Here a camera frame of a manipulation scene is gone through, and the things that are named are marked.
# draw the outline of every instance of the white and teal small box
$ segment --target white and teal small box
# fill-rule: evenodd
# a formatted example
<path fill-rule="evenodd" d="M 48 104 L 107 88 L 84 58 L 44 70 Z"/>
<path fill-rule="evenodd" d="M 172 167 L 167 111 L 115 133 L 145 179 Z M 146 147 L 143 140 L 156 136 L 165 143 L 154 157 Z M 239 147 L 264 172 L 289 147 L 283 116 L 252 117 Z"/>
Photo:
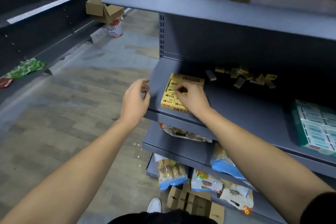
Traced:
<path fill-rule="evenodd" d="M 335 110 L 295 100 L 292 113 L 300 146 L 336 157 Z"/>

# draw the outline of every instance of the shoe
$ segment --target shoe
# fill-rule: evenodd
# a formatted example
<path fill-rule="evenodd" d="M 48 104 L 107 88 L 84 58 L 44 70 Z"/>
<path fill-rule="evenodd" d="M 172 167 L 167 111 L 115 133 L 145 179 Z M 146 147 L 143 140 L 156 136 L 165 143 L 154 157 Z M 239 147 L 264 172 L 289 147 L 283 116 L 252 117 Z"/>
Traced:
<path fill-rule="evenodd" d="M 147 212 L 148 213 L 162 213 L 161 201 L 159 198 L 154 197 L 150 201 Z"/>

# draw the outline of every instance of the wooden floor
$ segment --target wooden floor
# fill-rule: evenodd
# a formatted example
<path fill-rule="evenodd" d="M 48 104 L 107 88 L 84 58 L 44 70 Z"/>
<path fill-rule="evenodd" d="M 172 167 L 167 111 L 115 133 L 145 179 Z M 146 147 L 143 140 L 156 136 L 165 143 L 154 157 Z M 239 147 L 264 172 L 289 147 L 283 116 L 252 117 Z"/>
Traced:
<path fill-rule="evenodd" d="M 76 50 L 53 76 L 0 111 L 0 219 L 109 128 L 119 118 L 128 86 L 151 73 L 159 55 L 158 14 L 135 10 L 123 24 L 119 40 L 103 32 L 94 44 Z M 145 211 L 153 197 L 162 197 L 165 205 L 166 193 L 146 176 L 151 153 L 141 144 L 148 126 L 149 120 L 143 119 L 126 140 L 88 212 L 119 216 Z"/>

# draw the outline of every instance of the yellow eraser box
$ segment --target yellow eraser box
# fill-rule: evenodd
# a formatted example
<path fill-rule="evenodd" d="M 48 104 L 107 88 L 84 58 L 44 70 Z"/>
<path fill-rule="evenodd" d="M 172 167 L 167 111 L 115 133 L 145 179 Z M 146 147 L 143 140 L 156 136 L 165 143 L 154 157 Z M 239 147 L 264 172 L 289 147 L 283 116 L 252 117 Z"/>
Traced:
<path fill-rule="evenodd" d="M 161 107 L 174 111 L 190 113 L 173 93 L 175 87 L 182 81 L 191 81 L 197 84 L 201 84 L 202 86 L 204 85 L 204 79 L 202 78 L 172 73 L 161 100 Z"/>

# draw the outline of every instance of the person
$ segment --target person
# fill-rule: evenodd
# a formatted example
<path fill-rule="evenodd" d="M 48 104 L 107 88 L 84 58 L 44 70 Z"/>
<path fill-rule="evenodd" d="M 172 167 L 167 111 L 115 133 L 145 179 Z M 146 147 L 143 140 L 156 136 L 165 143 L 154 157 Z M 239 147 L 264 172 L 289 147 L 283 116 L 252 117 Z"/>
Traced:
<path fill-rule="evenodd" d="M 134 82 L 125 92 L 120 119 L 30 191 L 1 224 L 76 223 L 84 213 L 122 144 L 149 106 L 148 79 Z M 181 89 L 188 94 L 182 95 Z M 212 109 L 201 86 L 183 81 L 175 88 L 183 105 L 216 136 L 247 180 L 288 223 L 332 221 L 336 193 L 324 181 L 282 150 L 225 119 Z M 183 211 L 160 213 L 158 199 L 149 212 L 131 213 L 110 223 L 214 223 Z"/>

